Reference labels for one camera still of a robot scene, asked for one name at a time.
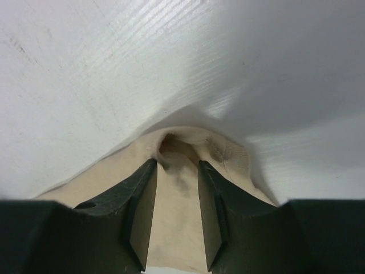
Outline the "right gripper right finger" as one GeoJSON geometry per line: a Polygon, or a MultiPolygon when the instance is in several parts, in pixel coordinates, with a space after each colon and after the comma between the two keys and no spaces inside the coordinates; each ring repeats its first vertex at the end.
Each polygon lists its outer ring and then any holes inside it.
{"type": "Polygon", "coordinates": [[[198,165],[212,273],[363,273],[364,201],[291,200],[275,207],[198,165]]]}

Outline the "beige t shirt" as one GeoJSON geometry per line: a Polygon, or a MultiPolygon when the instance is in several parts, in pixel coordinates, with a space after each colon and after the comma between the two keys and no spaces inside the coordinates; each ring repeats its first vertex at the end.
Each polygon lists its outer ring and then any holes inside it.
{"type": "Polygon", "coordinates": [[[244,146],[197,127],[170,127],[146,134],[100,160],[68,183],[39,196],[76,206],[129,177],[147,159],[158,162],[148,265],[206,273],[198,198],[198,163],[209,162],[225,179],[265,203],[254,186],[244,146]]]}

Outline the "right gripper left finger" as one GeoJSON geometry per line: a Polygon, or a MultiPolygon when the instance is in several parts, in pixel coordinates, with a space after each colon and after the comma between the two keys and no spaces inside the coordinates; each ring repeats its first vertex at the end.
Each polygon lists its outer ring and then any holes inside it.
{"type": "Polygon", "coordinates": [[[145,271],[157,161],[71,208],[53,200],[1,201],[2,273],[145,271]]]}

